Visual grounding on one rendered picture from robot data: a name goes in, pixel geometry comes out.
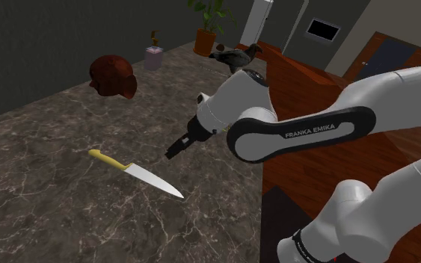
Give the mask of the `black bird figure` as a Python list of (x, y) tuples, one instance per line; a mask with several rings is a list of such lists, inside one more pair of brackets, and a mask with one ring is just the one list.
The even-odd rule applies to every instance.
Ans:
[(247, 66), (256, 56), (256, 53), (263, 53), (263, 49), (256, 43), (251, 44), (246, 50), (234, 49), (231, 51), (213, 52), (208, 58), (214, 58), (218, 62), (226, 64), (232, 74), (238, 68)]

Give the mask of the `pale purple box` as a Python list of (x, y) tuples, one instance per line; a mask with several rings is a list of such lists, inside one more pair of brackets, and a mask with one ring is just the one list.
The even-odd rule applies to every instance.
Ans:
[(158, 46), (146, 48), (144, 53), (144, 69), (156, 71), (162, 66), (163, 49)]

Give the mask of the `potted green plant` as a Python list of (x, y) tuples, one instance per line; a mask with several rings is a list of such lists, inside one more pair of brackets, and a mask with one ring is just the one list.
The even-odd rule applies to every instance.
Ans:
[(224, 6), (224, 0), (187, 0), (187, 6), (202, 14), (203, 27), (197, 29), (193, 51), (200, 56), (208, 56), (216, 38), (216, 31), (224, 34), (221, 24), (231, 22), (237, 26), (232, 11)]

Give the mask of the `dark robot stand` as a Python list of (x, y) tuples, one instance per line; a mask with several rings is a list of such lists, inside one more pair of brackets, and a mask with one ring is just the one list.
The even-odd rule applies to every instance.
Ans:
[(280, 263), (277, 245), (305, 227), (312, 218), (278, 186), (262, 196), (259, 263)]

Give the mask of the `white door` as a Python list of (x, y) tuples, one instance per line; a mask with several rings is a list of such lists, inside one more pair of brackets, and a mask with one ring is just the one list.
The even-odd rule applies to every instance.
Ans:
[(262, 33), (265, 21), (274, 0), (254, 0), (251, 12), (242, 33), (240, 43), (245, 46), (256, 43)]

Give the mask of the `brown framed dark door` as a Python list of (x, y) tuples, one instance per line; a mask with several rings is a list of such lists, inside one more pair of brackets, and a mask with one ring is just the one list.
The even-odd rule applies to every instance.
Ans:
[(421, 47), (376, 31), (343, 78), (358, 81), (373, 75), (421, 66)]

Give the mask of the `yellow handled kitchen knife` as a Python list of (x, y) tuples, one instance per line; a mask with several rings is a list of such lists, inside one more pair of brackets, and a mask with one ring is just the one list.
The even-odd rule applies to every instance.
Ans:
[(152, 185), (155, 188), (172, 194), (175, 197), (183, 198), (183, 195), (173, 185), (151, 173), (149, 170), (138, 166), (137, 164), (130, 163), (128, 165), (123, 165), (119, 161), (116, 161), (115, 159), (102, 154), (99, 149), (90, 149), (88, 154), (98, 158), (100, 161), (103, 161), (106, 164), (111, 165), (112, 167), (122, 170), (124, 173), (128, 173), (130, 176), (133, 176), (143, 182), (146, 182), (149, 185)]

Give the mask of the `black wall screen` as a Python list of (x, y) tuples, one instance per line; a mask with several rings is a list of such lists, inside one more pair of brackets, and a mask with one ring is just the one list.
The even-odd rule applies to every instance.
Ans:
[(336, 39), (341, 27), (318, 18), (312, 18), (304, 36), (318, 43), (330, 45)]

